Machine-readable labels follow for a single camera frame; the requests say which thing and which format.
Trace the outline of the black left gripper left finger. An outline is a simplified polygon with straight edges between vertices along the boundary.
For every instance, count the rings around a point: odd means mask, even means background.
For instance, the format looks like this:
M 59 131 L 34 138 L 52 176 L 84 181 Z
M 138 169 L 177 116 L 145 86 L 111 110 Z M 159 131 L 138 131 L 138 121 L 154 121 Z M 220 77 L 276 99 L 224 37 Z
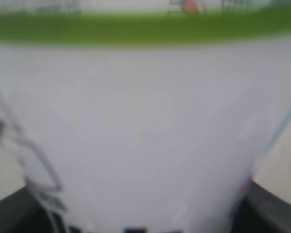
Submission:
M 0 200 L 0 233 L 51 233 L 46 211 L 23 187 Z

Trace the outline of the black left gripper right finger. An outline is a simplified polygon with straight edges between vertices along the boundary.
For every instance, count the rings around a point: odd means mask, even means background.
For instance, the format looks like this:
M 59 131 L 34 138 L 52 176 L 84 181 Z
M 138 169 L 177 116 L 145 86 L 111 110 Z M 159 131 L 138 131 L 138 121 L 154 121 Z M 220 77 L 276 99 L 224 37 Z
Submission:
M 231 233 L 291 233 L 291 204 L 253 182 L 233 220 Z

